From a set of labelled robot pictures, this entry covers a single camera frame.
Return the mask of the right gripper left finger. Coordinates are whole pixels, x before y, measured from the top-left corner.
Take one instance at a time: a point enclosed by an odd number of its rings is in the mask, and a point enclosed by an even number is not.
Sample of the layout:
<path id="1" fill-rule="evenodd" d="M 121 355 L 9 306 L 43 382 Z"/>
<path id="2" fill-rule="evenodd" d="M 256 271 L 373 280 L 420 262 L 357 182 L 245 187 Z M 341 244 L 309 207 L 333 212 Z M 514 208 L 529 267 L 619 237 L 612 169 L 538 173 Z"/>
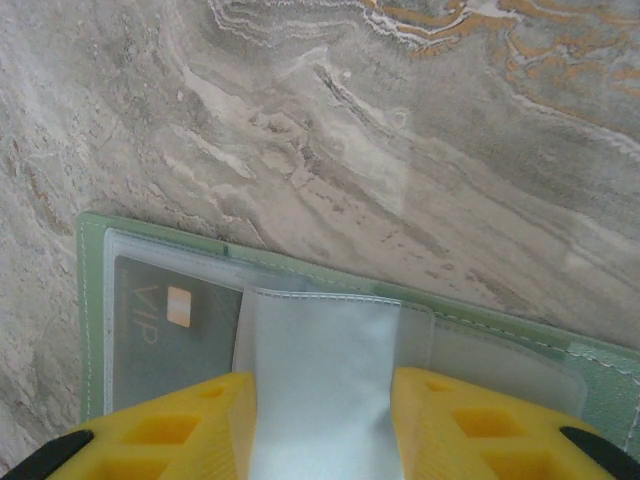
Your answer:
<path id="1" fill-rule="evenodd" d="M 93 418 L 46 442 L 8 479 L 246 479 L 256 385 L 229 373 Z"/>

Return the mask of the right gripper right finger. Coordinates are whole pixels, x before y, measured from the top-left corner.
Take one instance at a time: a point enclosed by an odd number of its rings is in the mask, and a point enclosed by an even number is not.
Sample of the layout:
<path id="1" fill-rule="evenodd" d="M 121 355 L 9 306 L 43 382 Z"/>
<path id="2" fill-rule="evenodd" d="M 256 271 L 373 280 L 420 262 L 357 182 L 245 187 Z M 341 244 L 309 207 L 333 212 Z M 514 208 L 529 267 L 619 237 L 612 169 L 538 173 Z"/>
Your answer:
<path id="1" fill-rule="evenodd" d="M 407 479 L 636 479 L 639 463 L 592 426 L 428 370 L 401 367 L 392 420 Z"/>

